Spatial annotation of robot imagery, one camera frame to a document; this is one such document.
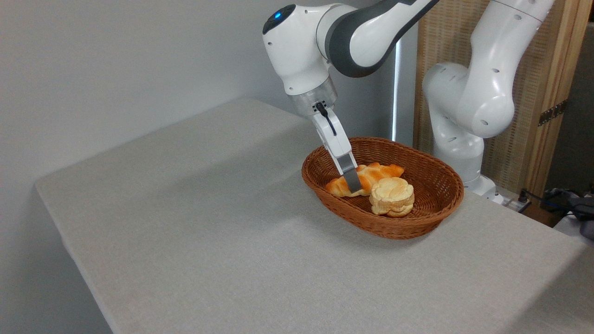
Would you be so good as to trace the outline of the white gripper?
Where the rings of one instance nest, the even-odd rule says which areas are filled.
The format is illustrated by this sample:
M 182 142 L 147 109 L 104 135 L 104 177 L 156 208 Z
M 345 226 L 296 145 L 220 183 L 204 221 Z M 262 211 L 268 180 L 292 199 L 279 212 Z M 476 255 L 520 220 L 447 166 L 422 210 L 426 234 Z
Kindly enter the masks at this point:
M 318 135 L 324 147 L 338 163 L 337 169 L 346 180 L 349 191 L 356 193 L 362 190 L 356 168 L 358 164 L 352 154 L 351 144 L 343 129 L 343 126 L 332 109 L 316 109 L 312 115 Z

